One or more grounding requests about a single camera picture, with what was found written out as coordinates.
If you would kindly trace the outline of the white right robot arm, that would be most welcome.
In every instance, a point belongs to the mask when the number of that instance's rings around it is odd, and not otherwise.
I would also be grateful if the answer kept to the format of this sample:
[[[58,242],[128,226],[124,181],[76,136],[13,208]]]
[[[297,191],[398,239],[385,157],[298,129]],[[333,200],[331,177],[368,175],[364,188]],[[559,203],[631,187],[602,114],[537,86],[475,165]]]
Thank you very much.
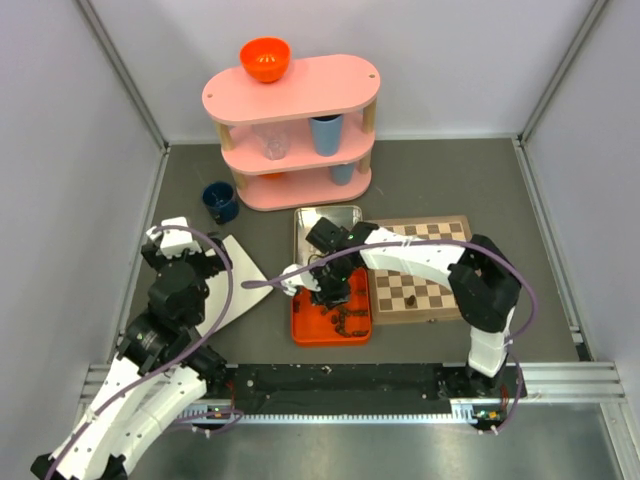
[[[422,278],[452,292],[461,317],[470,326],[471,346],[466,380],[476,394],[487,396],[504,380],[505,340],[521,283],[502,265],[504,256],[485,236],[472,246],[424,244],[375,223],[358,222],[351,229],[321,218],[306,241],[330,260],[301,275],[312,301],[325,307],[345,303],[348,280],[358,269],[387,270]]]

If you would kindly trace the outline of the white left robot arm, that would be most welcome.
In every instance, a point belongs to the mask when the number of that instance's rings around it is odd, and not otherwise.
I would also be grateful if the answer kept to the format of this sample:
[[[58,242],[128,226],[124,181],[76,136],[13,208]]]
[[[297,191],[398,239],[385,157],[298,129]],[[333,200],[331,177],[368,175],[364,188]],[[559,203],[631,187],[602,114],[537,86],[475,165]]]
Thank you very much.
[[[198,330],[208,280],[232,272],[223,242],[170,221],[149,231],[141,254],[156,273],[146,307],[72,433],[32,463],[39,479],[125,479],[188,405],[226,387],[226,361]]]

